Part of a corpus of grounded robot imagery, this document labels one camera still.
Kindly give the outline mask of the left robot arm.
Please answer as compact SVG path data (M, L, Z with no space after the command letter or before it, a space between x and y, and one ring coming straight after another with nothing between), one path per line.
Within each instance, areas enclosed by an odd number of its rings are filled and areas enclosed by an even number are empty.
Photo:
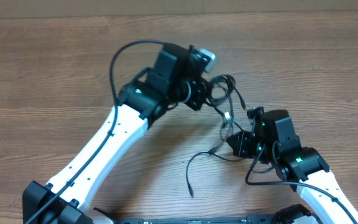
M105 178L154 121L178 103L199 110L210 91L202 74L214 67L212 52L160 45L154 66L112 93L110 114L79 154L45 185L33 181L27 186L24 223L114 223L107 213L90 207Z

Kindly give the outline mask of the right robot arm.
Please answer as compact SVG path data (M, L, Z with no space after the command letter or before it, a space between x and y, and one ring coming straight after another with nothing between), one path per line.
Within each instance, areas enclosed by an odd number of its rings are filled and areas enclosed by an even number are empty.
M312 147L303 147L287 110L247 111L250 131L229 136L234 156L270 164L278 181L246 183L287 185L305 202L270 215L268 223L358 223L358 212L341 190L328 163Z

